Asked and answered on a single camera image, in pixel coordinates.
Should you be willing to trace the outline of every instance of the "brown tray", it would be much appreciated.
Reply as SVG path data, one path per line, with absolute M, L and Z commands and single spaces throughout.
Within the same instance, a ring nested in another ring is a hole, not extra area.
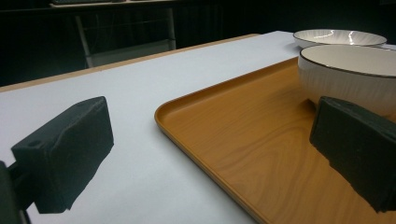
M 161 105 L 163 132 L 262 223 L 396 223 L 309 143 L 315 107 L 297 58 Z

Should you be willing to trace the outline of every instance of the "dark background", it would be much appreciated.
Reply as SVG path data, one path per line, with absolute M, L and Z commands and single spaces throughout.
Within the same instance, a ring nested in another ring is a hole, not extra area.
M 379 0 L 190 2 L 172 7 L 178 49 L 239 35 L 305 29 L 357 30 L 382 35 L 389 44 L 396 44 L 396 4 L 381 5 Z M 49 9 L 49 2 L 6 0 L 0 6 L 0 86 L 86 68 L 76 15 L 86 27 L 97 25 L 98 18 L 107 27 L 99 32 L 87 30 L 87 40 L 95 45 L 93 51 L 167 36 L 164 21 L 135 24 L 156 19 L 165 7 L 35 13 L 40 8 Z M 108 30 L 112 24 L 126 25 Z

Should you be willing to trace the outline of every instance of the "white table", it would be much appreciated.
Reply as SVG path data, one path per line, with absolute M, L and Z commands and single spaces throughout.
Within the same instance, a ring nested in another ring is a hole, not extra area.
M 0 93 L 0 160 L 67 107 L 105 96 L 115 145 L 70 211 L 33 224 L 254 223 L 157 127 L 163 103 L 298 56 L 291 33 L 273 32 Z

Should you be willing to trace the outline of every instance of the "dark bowl rim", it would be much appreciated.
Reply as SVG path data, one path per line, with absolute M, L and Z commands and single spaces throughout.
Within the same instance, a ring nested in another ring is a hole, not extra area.
M 321 66 L 321 67 L 330 68 L 330 69 L 333 69 L 333 70 L 336 70 L 336 71 L 347 72 L 347 73 L 350 73 L 350 74 L 355 74 L 355 75 L 360 75 L 360 76 L 366 76 L 366 77 L 381 77 L 381 78 L 391 78 L 391 79 L 396 78 L 396 76 L 381 75 L 381 74 L 373 74 L 373 73 L 364 73 L 364 72 L 357 72 L 357 71 L 353 71 L 353 70 L 348 70 L 348 69 L 344 69 L 344 68 L 338 68 L 338 67 L 326 65 L 326 64 L 323 64 L 323 63 L 317 63 L 317 62 L 315 62 L 315 61 L 312 61 L 311 59 L 306 58 L 306 57 L 303 55 L 303 51 L 304 51 L 304 50 L 311 49 L 311 48 L 321 48 L 321 47 L 327 48 L 327 47 L 329 47 L 329 46 L 342 46 L 342 47 L 347 47 L 347 48 L 367 48 L 367 49 L 375 49 L 375 50 L 378 49 L 378 50 L 387 50 L 387 51 L 396 52 L 395 49 L 382 49 L 382 48 L 369 47 L 369 46 L 356 46 L 356 45 L 342 45 L 342 44 L 338 44 L 338 45 L 318 45 L 318 46 L 311 46 L 311 47 L 308 47 L 308 48 L 305 48 L 305 49 L 301 49 L 301 50 L 300 50 L 299 56 L 300 56 L 300 58 L 303 58 L 304 60 L 306 60 L 306 61 L 308 61 L 308 62 L 310 62 L 310 63 L 319 65 L 319 66 Z
M 294 33 L 293 33 L 293 37 L 294 37 L 295 39 L 303 40 L 303 41 L 306 41 L 306 42 L 309 42 L 309 43 L 320 44 L 320 45 L 331 45 L 331 44 L 329 44 L 329 43 L 323 43 L 323 42 L 317 42 L 317 41 L 306 40 L 306 39 L 302 39 L 302 38 L 296 36 L 296 34 L 297 34 L 297 33 L 300 33 L 300 32 L 304 32 L 304 31 L 317 31 L 317 30 L 324 30 L 324 31 L 328 31 L 328 30 L 334 30 L 334 31 L 354 31 L 354 32 L 359 32 L 359 33 L 365 33 L 365 34 L 368 34 L 368 35 L 376 35 L 376 34 L 367 33 L 367 32 L 363 32 L 363 31 L 357 31 L 357 30 L 311 29 L 311 30 L 301 30 L 301 31 L 294 32 Z M 382 46 L 382 45 L 387 44 L 388 40 L 387 40 L 386 37 L 384 37 L 384 36 L 382 36 L 382 35 L 377 35 L 377 36 L 380 36 L 380 37 L 384 38 L 385 41 L 384 41 L 384 42 L 380 42 L 380 43 L 378 43 L 378 44 L 371 44 L 371 45 L 359 44 L 359 45 L 353 45 L 353 46 L 363 46 L 363 47 L 367 46 L 367 47 L 373 47 L 373 46 L 379 46 L 379 45 Z

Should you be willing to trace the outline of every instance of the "bowl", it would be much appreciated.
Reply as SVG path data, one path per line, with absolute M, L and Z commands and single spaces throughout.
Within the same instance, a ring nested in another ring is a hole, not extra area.
M 302 49 L 299 79 L 308 99 L 355 103 L 380 115 L 396 113 L 396 50 L 350 45 Z
M 387 43 L 387 39 L 381 35 L 348 30 L 304 30 L 294 33 L 293 37 L 303 49 L 329 44 L 381 47 Z

